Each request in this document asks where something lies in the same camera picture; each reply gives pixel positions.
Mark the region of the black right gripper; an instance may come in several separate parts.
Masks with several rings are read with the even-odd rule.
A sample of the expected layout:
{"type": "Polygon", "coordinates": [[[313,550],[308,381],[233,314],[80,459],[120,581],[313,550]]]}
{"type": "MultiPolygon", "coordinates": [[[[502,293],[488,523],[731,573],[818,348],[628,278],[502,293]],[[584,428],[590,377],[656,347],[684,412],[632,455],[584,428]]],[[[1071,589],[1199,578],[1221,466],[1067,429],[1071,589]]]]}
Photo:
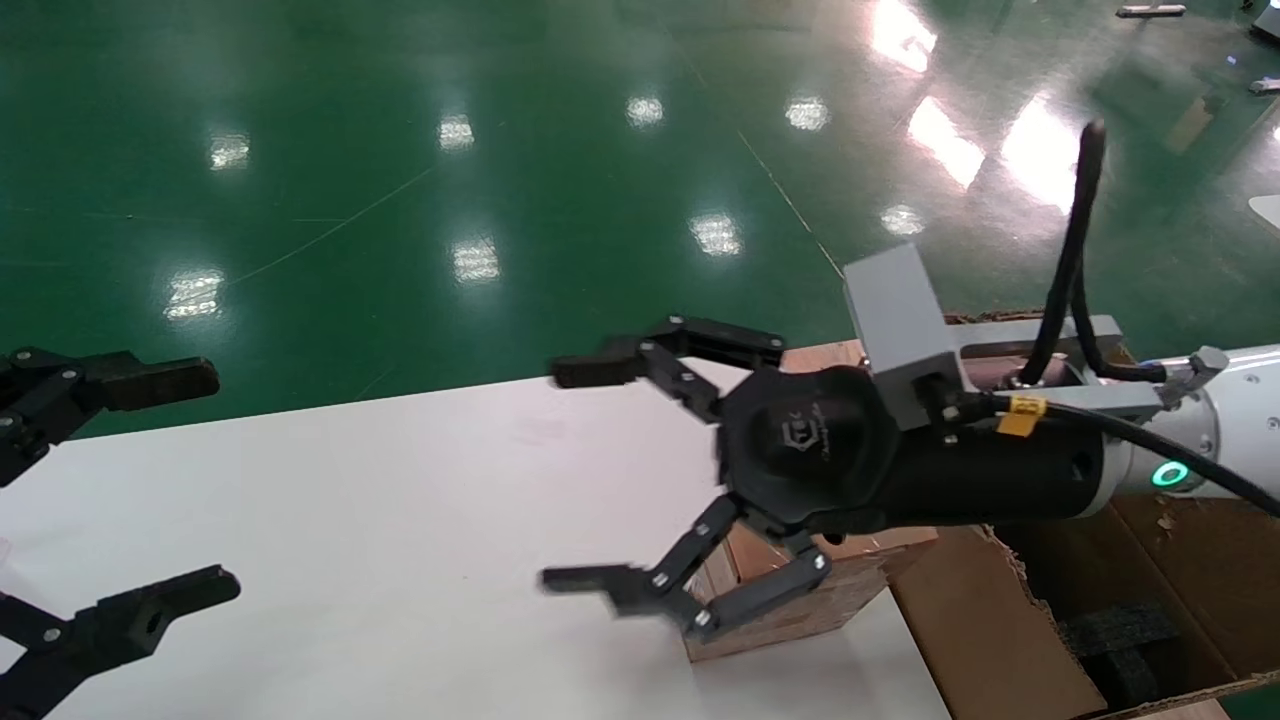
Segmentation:
{"type": "Polygon", "coordinates": [[[718,423],[724,495],[654,568],[545,568],[541,589],[600,593],[618,618],[663,616],[682,637],[707,642],[826,580],[832,561],[810,536],[1060,521],[1085,516],[1100,497],[1105,443],[1097,430],[1044,419],[1030,434],[1011,436],[966,401],[959,427],[904,430],[865,372],[777,372],[785,350],[777,334],[668,316],[645,333],[612,336],[594,354],[553,359],[559,389],[644,379],[700,421],[718,423]],[[754,373],[721,398],[686,357],[754,373]],[[780,543],[790,560],[703,602],[686,585],[737,521],[786,536],[780,543]]]}

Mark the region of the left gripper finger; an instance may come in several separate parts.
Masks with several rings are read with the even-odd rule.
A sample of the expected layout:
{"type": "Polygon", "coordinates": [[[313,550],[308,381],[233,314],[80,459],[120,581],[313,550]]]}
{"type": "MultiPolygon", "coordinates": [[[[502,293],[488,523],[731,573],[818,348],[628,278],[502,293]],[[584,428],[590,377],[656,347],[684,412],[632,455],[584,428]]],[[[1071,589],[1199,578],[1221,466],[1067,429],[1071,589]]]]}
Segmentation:
{"type": "Polygon", "coordinates": [[[1,675],[3,717],[45,719],[88,679],[152,656],[175,620],[239,596],[221,565],[101,598],[70,619],[3,594],[3,638],[24,651],[1,675]]]}
{"type": "Polygon", "coordinates": [[[20,347],[1,360],[1,487],[100,413],[133,413],[215,395],[205,357],[143,363],[128,351],[73,357],[20,347]]]}

